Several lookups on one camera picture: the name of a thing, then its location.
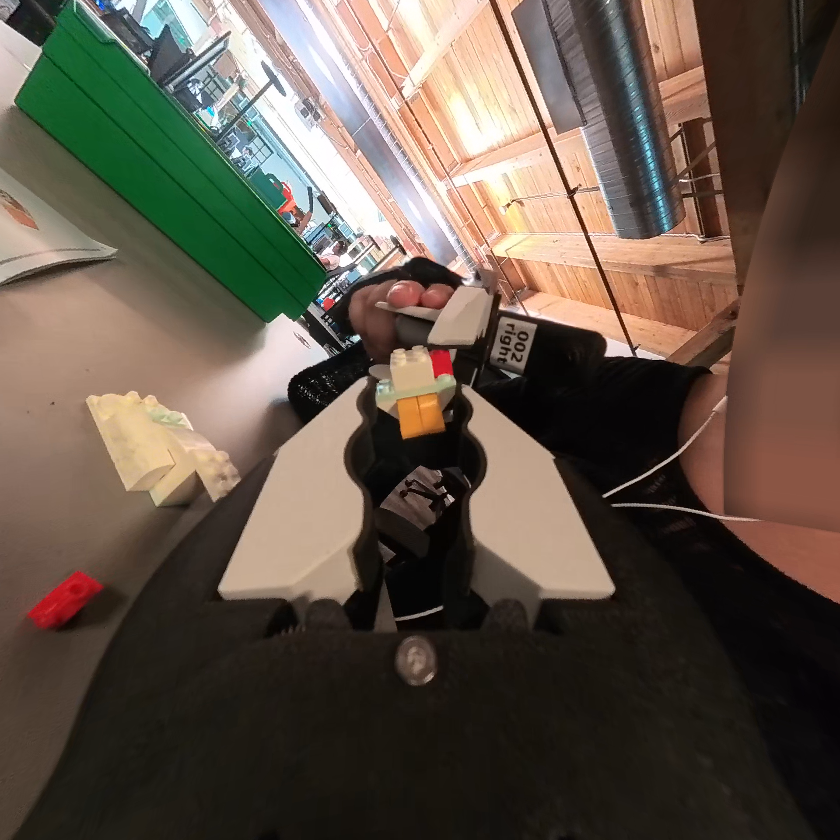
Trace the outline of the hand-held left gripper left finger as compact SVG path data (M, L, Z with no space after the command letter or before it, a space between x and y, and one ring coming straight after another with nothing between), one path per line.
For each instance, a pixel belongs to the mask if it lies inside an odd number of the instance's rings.
M321 599L377 590L364 473L375 384L358 380L276 452L217 592L226 601Z

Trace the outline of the silver ventilation duct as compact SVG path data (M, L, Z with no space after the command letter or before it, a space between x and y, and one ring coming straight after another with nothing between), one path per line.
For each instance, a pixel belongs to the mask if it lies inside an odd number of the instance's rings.
M641 2L542 5L616 236L665 235L686 212Z

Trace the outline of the green plastic bin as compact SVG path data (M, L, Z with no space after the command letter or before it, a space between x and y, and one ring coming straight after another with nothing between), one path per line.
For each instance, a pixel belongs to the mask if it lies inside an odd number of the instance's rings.
M263 322L296 320L326 271L82 2L65 2L15 103Z

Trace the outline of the white chicken lego assembly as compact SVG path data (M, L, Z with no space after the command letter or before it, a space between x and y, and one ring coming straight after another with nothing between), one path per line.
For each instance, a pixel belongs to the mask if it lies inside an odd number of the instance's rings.
M425 438L446 430L456 386L450 350L397 349L387 373L378 374L375 402L397 420L403 440Z

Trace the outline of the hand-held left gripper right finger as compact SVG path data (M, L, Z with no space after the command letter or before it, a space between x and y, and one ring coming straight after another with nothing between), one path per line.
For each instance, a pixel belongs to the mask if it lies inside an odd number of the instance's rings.
M489 607L610 599L614 582L550 451L471 387L462 393L483 457L467 504L470 590Z

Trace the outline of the black ceiling panel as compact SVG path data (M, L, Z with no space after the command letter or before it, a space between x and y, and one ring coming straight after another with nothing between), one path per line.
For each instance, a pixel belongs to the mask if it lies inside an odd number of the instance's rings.
M547 2L522 1L511 13L554 130L567 133L585 125L571 85Z

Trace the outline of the person's right hand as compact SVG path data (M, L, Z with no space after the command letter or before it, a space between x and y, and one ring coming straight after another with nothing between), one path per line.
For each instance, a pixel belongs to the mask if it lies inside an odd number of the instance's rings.
M463 277L424 257L414 257L399 266L368 275L350 292L348 317L353 333L376 364L390 361L399 346L396 315L392 309L420 307L442 309Z

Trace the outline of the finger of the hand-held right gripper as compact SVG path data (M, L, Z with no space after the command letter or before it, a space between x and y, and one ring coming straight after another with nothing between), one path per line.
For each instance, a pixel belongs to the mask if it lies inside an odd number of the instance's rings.
M430 347L470 347L487 333L496 296L483 287L459 287L427 335Z
M441 309L419 306L395 308L386 301L378 301L375 306L394 316L396 346L456 346L453 340L443 341L441 336L434 341L428 338L428 334L435 330L436 321L449 308L448 304Z

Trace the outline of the lego instruction booklet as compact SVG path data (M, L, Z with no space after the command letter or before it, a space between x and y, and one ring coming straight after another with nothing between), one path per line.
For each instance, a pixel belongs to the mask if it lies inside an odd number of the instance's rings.
M1 171L1 283L118 254L82 232L10 174Z

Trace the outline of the black office chair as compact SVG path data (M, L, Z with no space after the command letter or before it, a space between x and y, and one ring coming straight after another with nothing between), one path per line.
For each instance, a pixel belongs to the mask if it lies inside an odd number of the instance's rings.
M401 481L374 511L374 527L385 571L427 560L446 552L470 489L456 467L417 468Z

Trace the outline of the white sloped lego assembly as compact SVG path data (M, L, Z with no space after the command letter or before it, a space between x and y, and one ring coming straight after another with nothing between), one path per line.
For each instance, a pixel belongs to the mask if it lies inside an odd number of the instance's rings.
M158 508L201 495L219 501L241 480L228 453L154 395L90 395L86 405L124 489L148 494Z

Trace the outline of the red lego plate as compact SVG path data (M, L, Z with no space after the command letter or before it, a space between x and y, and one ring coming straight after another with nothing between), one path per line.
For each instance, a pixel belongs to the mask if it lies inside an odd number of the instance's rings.
M76 571L41 598L27 612L27 618L40 629L62 628L103 589L94 578Z

